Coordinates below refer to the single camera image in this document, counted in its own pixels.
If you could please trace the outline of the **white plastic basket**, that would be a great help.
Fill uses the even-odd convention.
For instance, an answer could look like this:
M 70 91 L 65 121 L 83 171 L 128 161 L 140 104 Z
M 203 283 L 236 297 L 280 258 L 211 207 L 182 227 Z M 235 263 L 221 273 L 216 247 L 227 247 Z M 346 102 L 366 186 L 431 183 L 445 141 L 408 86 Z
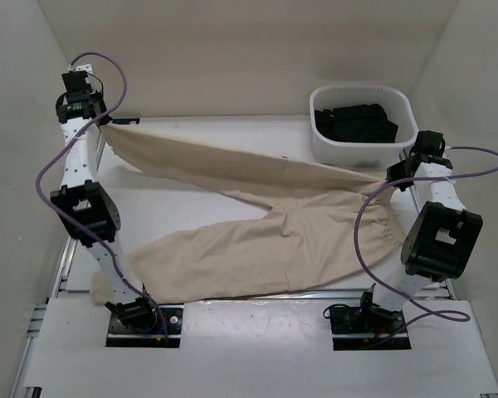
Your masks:
M 343 143 L 324 137 L 316 128 L 315 111 L 361 104 L 379 104 L 398 126 L 394 143 Z M 387 85 L 343 82 L 315 89 L 309 100 L 310 144 L 319 163 L 344 167 L 388 167 L 415 143 L 418 127 L 408 97 Z

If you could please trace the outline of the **beige trousers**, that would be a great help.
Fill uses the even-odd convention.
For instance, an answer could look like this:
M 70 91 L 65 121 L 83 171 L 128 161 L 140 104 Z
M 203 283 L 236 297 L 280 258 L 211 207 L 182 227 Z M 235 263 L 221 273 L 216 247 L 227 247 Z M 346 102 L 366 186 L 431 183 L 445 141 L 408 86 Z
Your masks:
M 129 254 L 159 303 L 297 292 L 375 265 L 405 239 L 381 181 L 359 172 L 107 125 L 115 155 L 155 177 L 266 209 L 260 219 L 177 231 Z

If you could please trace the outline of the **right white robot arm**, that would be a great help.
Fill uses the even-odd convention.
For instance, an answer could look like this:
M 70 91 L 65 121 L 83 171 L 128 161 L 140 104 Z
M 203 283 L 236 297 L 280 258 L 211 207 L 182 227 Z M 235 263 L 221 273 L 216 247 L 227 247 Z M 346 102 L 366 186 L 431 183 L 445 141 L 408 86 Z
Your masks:
M 387 169 L 387 182 L 400 191 L 416 187 L 422 209 L 403 242 L 400 264 L 362 294 L 356 321 L 365 331 L 393 321 L 429 284 L 459 278 L 470 259 L 483 220 L 458 198 L 445 147 L 441 133 L 420 131 L 408 158 Z

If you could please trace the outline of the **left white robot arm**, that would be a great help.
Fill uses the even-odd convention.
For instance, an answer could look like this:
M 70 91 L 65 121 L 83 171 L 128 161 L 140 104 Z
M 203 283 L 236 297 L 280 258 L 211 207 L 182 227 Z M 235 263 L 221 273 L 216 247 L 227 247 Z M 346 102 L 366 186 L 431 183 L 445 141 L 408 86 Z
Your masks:
M 61 75 L 66 91 L 56 103 L 65 143 L 71 144 L 61 187 L 50 194 L 53 205 L 66 213 L 60 219 L 70 237 L 94 257 L 110 286 L 104 305 L 120 323 L 136 332 L 150 332 L 158 313 L 142 295 L 142 286 L 130 270 L 118 237 L 121 227 L 117 206 L 97 177 L 99 127 L 111 121 L 106 115 L 77 137 L 92 119 L 106 111 L 103 91 L 95 89 L 90 66 Z

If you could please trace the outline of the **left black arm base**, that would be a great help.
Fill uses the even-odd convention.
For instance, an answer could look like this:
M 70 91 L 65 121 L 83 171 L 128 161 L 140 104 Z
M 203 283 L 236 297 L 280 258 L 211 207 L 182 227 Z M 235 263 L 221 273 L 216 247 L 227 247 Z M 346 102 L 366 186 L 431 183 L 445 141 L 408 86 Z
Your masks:
M 165 339 L 164 327 L 160 320 L 148 327 L 132 328 L 122 324 L 112 314 L 107 328 L 105 345 L 119 348 L 179 348 L 184 306 L 162 306 L 161 311 L 168 328 L 168 339 Z

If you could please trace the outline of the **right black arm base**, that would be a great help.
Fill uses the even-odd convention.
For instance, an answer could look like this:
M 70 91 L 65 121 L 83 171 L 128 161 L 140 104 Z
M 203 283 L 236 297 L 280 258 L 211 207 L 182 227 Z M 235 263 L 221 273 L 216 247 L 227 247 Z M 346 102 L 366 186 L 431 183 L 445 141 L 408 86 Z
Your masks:
M 323 311 L 330 322 L 334 351 L 402 351 L 411 343 L 402 312 L 392 318 L 361 313 L 360 307 L 338 303 Z

